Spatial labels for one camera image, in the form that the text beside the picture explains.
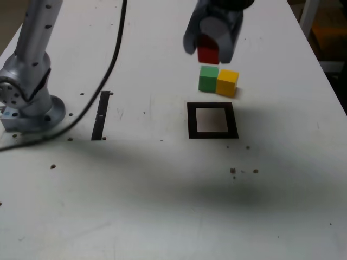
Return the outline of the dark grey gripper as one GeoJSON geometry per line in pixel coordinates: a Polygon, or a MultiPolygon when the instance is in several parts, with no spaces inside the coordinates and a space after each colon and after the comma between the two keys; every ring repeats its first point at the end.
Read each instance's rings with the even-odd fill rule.
{"type": "Polygon", "coordinates": [[[242,28],[244,9],[245,2],[240,0],[198,1],[183,36],[185,52],[195,52],[202,32],[216,43],[219,62],[229,64],[242,28]],[[206,17],[207,11],[216,16],[206,17]]]}

